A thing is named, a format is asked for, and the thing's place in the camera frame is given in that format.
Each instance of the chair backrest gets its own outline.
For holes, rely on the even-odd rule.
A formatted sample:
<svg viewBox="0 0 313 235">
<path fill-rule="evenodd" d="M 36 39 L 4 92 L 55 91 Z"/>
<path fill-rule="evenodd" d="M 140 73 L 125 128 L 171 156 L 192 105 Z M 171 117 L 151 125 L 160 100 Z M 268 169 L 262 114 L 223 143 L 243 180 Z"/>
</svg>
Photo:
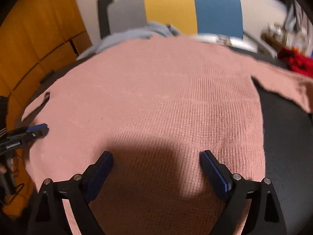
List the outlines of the chair backrest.
<svg viewBox="0 0 313 235">
<path fill-rule="evenodd" d="M 240 0 L 118 0 L 109 5 L 108 19 L 111 33 L 157 21 L 188 35 L 243 38 Z"/>
</svg>

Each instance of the clutter on shelf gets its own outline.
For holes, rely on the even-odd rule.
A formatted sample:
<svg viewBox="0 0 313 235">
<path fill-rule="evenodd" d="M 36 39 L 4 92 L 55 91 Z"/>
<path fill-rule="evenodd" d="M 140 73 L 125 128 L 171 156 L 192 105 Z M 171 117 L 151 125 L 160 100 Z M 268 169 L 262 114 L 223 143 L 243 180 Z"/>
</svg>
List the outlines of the clutter on shelf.
<svg viewBox="0 0 313 235">
<path fill-rule="evenodd" d="M 304 30 L 297 33 L 291 32 L 288 27 L 279 24 L 269 24 L 267 32 L 261 35 L 261 39 L 279 52 L 282 48 L 295 51 L 295 53 L 312 57 L 313 44 Z"/>
</svg>

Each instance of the black handle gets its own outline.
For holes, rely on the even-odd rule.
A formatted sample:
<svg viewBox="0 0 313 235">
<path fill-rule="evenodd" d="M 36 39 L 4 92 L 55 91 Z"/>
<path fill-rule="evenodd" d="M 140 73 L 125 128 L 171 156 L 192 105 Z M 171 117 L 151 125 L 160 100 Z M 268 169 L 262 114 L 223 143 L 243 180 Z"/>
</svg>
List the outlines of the black handle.
<svg viewBox="0 0 313 235">
<path fill-rule="evenodd" d="M 12 175 L 11 166 L 9 167 L 8 159 L 12 159 L 12 157 L 8 157 L 7 155 L 0 156 L 0 164 L 3 165 L 7 172 L 5 174 L 0 174 L 1 185 L 4 188 L 5 194 L 7 196 L 14 195 L 16 193 L 15 188 L 15 180 Z"/>
</svg>

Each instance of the knit texture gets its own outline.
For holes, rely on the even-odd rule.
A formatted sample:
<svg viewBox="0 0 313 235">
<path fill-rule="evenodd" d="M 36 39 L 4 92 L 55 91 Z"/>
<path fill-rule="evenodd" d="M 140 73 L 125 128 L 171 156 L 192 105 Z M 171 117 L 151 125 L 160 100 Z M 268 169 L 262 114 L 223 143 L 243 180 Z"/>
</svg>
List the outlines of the knit texture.
<svg viewBox="0 0 313 235">
<path fill-rule="evenodd" d="M 39 189 L 45 178 L 84 172 L 108 150 L 114 167 L 90 203 L 106 234 L 209 234 L 224 204 L 201 171 L 199 153 L 210 149 L 245 179 L 265 176 L 252 77 L 311 112 L 311 79 L 220 45 L 155 36 L 110 48 L 47 90 L 50 101 L 34 124 L 50 131 L 31 147 L 27 171 Z M 65 209 L 79 234 L 66 201 Z"/>
</svg>

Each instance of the hand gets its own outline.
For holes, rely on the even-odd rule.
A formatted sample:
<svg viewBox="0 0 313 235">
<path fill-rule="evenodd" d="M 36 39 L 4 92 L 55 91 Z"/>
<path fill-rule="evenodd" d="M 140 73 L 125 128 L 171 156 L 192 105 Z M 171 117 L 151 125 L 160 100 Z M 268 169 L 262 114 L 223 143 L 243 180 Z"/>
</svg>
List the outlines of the hand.
<svg viewBox="0 0 313 235">
<path fill-rule="evenodd" d="M 12 158 L 11 170 L 12 170 L 13 176 L 17 177 L 18 176 L 18 157 L 17 156 L 14 156 Z M 0 164 L 0 174 L 5 174 L 6 172 L 7 172 L 7 169 L 2 164 Z"/>
</svg>

